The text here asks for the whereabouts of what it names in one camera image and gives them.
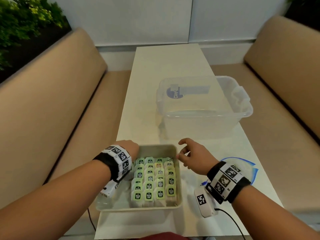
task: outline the hand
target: hand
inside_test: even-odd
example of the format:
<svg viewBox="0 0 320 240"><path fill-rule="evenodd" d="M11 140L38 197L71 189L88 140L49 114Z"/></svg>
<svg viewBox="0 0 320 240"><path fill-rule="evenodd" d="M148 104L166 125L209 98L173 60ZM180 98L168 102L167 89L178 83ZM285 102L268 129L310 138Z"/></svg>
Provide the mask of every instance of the hand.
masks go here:
<svg viewBox="0 0 320 240"><path fill-rule="evenodd" d="M186 146L176 155L185 167L200 175L207 175L210 169L219 161L205 148L190 138L179 141L179 145Z"/></svg>
<svg viewBox="0 0 320 240"><path fill-rule="evenodd" d="M132 158L132 162L137 159L139 152L139 145L131 140L119 140L114 143L114 145L119 145L122 148L126 149L129 155Z"/></svg>

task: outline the beige sofa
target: beige sofa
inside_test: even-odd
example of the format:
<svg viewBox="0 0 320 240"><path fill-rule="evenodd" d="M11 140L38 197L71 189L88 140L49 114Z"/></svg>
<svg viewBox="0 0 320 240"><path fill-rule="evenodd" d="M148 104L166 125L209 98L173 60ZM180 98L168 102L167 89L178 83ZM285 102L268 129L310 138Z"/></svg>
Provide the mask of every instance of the beige sofa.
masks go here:
<svg viewBox="0 0 320 240"><path fill-rule="evenodd" d="M241 125L284 207L295 213L320 212L319 47L318 32L274 17L246 64L212 66L215 75L234 77L251 97L254 114ZM0 208L116 140L130 71L106 71L92 40L78 29L0 85ZM96 224L94 204L90 212ZM90 233L86 212L67 232Z"/></svg>

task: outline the tabletop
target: tabletop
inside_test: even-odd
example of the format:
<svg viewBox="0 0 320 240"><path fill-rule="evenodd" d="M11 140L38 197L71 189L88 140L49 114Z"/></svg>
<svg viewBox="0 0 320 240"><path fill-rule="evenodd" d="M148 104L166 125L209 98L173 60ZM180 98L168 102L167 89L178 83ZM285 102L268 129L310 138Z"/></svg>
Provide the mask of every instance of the tabletop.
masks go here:
<svg viewBox="0 0 320 240"><path fill-rule="evenodd" d="M177 140L166 140L159 136L156 90L160 81L167 77L212 75L214 74L198 44L138 47L117 140L133 140L140 145L173 144L178 151L182 149L183 146L178 145ZM223 96L218 83L215 89ZM225 157L241 157L254 162L255 167L259 169L254 187L282 206L239 123L228 137L197 142L206 146L218 160ZM222 212L210 218L201 216L193 191L207 178L195 174L183 165L180 167L183 192L183 204L180 208L101 212L95 239L141 238L167 231L185 237L240 235L234 222ZM227 211L242 232L248 235L228 202L223 202L219 207Z"/></svg>

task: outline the black cable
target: black cable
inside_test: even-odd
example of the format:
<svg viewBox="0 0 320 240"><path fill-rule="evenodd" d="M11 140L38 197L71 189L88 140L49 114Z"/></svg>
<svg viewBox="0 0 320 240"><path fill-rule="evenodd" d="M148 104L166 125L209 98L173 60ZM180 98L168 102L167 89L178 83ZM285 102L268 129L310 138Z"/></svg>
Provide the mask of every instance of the black cable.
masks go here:
<svg viewBox="0 0 320 240"><path fill-rule="evenodd" d="M222 211L222 212L224 212L225 214L227 214L227 215L233 220L233 222L237 225L239 231L241 232L241 235L242 235L243 239L246 240L246 238L244 237L244 235L243 235L240 227L238 226L238 224L236 223L236 221L232 218L232 216L230 216L226 211L221 210L221 209L219 209L219 208L214 208L214 209L215 209L216 211Z"/></svg>
<svg viewBox="0 0 320 240"><path fill-rule="evenodd" d="M90 219L90 222L94 228L94 231L96 231L96 227L94 226L94 223L92 222L92 219L91 219L91 215L90 215L90 211L89 211L89 208L88 208L88 214L89 214L89 219Z"/></svg>

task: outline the sofa backrest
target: sofa backrest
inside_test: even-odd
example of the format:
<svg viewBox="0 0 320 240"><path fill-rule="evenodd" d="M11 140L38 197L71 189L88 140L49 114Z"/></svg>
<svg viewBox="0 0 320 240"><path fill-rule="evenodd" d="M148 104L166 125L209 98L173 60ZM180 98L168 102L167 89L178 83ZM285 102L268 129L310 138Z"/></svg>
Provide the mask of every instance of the sofa backrest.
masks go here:
<svg viewBox="0 0 320 240"><path fill-rule="evenodd" d="M272 17L244 59L320 138L320 32Z"/></svg>
<svg viewBox="0 0 320 240"><path fill-rule="evenodd" d="M0 209L44 183L106 68L78 29L0 84Z"/></svg>

